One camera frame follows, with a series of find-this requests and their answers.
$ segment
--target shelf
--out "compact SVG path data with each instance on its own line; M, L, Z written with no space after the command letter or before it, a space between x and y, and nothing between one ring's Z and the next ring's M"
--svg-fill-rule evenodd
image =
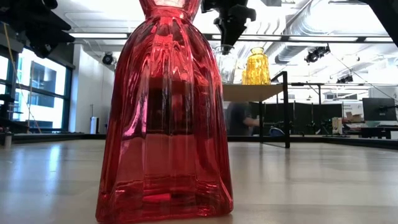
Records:
M223 85L224 101L264 101L283 91L282 85Z

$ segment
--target white wall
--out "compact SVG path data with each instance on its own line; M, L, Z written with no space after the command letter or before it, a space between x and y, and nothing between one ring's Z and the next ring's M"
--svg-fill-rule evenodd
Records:
M91 104L93 116L99 117L99 132L105 133L111 109L114 72L75 45L70 102L69 131L90 133Z

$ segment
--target person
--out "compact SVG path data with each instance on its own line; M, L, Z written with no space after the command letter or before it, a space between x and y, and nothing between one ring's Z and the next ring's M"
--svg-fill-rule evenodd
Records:
M251 118L249 103L231 102L226 110L229 136L250 136L252 127L259 127L260 120Z

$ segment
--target computer monitor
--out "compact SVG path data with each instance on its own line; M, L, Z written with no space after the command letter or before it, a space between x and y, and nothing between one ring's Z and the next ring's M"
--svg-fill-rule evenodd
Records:
M365 121L397 121L394 99L363 98L362 102Z

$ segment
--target red glass vase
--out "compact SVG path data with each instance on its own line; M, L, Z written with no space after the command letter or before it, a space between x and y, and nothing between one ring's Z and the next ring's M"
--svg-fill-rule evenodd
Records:
M199 0L140 0L146 20L119 59L99 186L99 222L233 209L221 79L192 25Z

